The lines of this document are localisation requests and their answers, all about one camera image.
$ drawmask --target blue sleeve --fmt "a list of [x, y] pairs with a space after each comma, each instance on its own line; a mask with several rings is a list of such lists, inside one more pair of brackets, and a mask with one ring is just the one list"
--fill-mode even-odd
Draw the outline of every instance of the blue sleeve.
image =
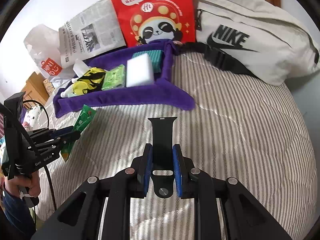
[[36, 232], [36, 226], [25, 202], [17, 197], [11, 196], [4, 190], [3, 203], [5, 208], [4, 213], [10, 223], [25, 235], [26, 239], [30, 239]]

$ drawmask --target plush toy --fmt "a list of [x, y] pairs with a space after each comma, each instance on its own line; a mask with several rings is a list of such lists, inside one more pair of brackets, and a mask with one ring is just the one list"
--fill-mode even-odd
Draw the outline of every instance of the plush toy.
[[30, 130], [32, 130], [36, 124], [36, 120], [38, 119], [38, 116], [41, 113], [41, 107], [40, 106], [34, 106], [32, 108], [30, 108], [27, 112], [26, 112], [26, 116], [24, 117], [23, 120], [23, 126], [25, 128], [29, 128]]

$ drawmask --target purple fabric bin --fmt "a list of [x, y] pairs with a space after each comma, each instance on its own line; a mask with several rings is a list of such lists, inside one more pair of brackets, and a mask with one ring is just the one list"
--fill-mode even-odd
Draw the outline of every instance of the purple fabric bin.
[[173, 52], [175, 45], [170, 40], [158, 40], [147, 45], [121, 49], [92, 60], [87, 64], [105, 70], [111, 70], [120, 64], [127, 65], [127, 60], [136, 52], [160, 49], [164, 51], [162, 72], [155, 74], [155, 84], [119, 88], [106, 91], [97, 91], [85, 95], [61, 98], [60, 94], [65, 90], [59, 89], [53, 99], [56, 117], [60, 118], [70, 112], [77, 112], [83, 105], [88, 106], [112, 106], [112, 105], [141, 105], [164, 104], [175, 106], [183, 110], [192, 110], [195, 107], [194, 99], [182, 89], [171, 83], [171, 70], [173, 65]]

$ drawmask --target light green package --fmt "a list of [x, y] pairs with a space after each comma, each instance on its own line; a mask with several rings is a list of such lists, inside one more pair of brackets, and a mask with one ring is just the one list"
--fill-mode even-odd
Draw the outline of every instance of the light green package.
[[[80, 131], [83, 132], [83, 130], [88, 126], [88, 124], [91, 122], [93, 119], [94, 115], [96, 114], [97, 111], [93, 110], [91, 107], [87, 105], [83, 105], [82, 111], [76, 121], [76, 124], [73, 126], [73, 131]], [[75, 142], [70, 142], [68, 145], [63, 147], [61, 150], [61, 156], [64, 159], [65, 162], [70, 157], [71, 150], [74, 146]]]
[[101, 89], [110, 90], [121, 87], [125, 87], [125, 66], [123, 64], [107, 71]]

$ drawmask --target red paper bag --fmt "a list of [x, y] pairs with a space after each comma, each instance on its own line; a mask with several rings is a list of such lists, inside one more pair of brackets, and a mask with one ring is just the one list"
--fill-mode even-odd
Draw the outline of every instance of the red paper bag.
[[158, 39], [195, 42], [192, 0], [112, 0], [129, 47]]

